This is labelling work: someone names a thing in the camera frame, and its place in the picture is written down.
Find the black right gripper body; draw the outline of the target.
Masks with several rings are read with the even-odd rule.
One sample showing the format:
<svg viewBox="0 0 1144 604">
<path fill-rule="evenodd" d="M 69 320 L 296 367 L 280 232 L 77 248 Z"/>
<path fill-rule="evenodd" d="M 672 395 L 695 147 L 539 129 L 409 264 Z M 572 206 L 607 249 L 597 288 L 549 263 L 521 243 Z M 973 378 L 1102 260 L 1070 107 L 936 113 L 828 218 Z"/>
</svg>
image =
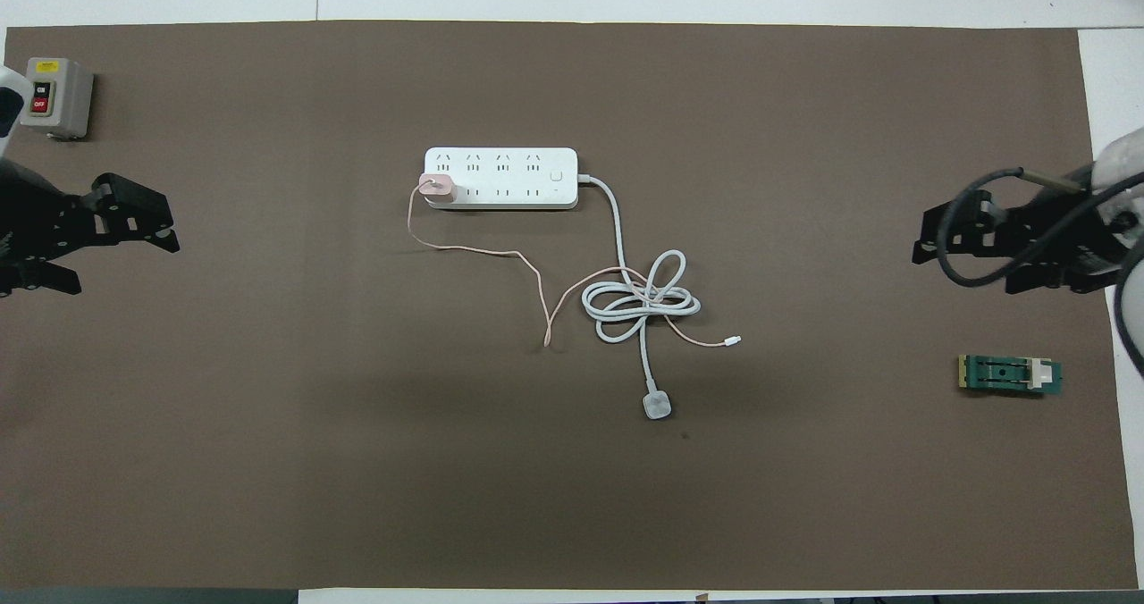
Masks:
<svg viewBox="0 0 1144 604">
<path fill-rule="evenodd" d="M 1043 248 L 1030 264 L 1058 264 L 1079 275 L 1098 275 L 1118 267 L 1126 243 L 1102 218 L 1090 196 L 1036 196 L 1006 209 L 993 235 L 998 257 L 1017 257 L 1028 246 Z"/>
</svg>

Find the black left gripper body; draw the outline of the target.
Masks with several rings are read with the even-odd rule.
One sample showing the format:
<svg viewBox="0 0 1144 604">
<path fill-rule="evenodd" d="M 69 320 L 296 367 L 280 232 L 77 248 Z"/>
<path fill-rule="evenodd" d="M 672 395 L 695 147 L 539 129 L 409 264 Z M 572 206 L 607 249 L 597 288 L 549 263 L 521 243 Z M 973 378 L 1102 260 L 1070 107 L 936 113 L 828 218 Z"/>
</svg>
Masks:
<svg viewBox="0 0 1144 604">
<path fill-rule="evenodd" d="M 54 259 L 88 246 L 94 224 L 78 228 L 81 214 L 93 214 L 100 188 L 85 196 L 65 194 L 39 173 L 17 162 L 3 162 L 1 222 L 3 270 L 61 271 Z"/>
</svg>

